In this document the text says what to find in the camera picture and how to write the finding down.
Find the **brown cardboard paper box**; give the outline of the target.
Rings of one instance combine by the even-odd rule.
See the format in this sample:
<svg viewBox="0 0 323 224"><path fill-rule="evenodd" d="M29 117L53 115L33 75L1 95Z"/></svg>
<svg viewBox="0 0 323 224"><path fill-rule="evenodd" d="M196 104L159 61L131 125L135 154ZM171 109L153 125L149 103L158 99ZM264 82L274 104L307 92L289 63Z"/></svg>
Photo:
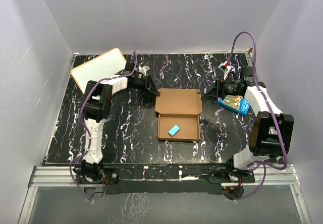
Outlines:
<svg viewBox="0 0 323 224"><path fill-rule="evenodd" d="M193 142L200 140L200 117L202 100L198 89L160 88L156 97L155 111L158 114L157 138L160 141ZM180 130L170 136L174 126Z"/></svg>

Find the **small blue eraser block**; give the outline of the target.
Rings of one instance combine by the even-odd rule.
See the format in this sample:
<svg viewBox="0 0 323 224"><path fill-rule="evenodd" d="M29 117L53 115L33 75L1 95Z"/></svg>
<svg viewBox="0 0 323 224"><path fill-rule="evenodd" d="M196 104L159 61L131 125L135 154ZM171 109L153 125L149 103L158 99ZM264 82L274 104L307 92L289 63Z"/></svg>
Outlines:
<svg viewBox="0 0 323 224"><path fill-rule="evenodd" d="M168 134L170 136L174 136L178 131L180 130L180 127L177 125L174 125L169 131Z"/></svg>

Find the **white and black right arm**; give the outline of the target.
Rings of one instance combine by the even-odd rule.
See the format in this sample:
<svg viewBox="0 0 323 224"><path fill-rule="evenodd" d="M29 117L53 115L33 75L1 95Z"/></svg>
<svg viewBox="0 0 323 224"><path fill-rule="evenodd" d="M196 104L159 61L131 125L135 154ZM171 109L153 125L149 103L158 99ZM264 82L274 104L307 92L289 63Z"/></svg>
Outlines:
<svg viewBox="0 0 323 224"><path fill-rule="evenodd" d="M251 174L261 164L284 170L288 163L293 116L282 113L271 101L266 86L256 79L254 66L243 67L238 80L228 81L225 77L220 77L202 99L221 104L225 98L236 99L238 96L250 104L256 117L248 144L225 164L220 164L209 173L236 182Z"/></svg>

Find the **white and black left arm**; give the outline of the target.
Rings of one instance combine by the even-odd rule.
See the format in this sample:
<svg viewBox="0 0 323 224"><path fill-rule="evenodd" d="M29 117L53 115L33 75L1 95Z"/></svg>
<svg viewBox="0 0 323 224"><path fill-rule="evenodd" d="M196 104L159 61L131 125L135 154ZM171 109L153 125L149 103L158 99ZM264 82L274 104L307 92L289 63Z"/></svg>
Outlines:
<svg viewBox="0 0 323 224"><path fill-rule="evenodd" d="M123 70L110 78L98 82L88 81L85 98L81 106L81 123L85 128L85 152L81 156L81 167L73 171L88 181L99 183L104 178L102 135L105 120L108 118L112 96L124 89L134 88L143 96L154 98L160 95L152 81L149 66L126 63Z"/></svg>

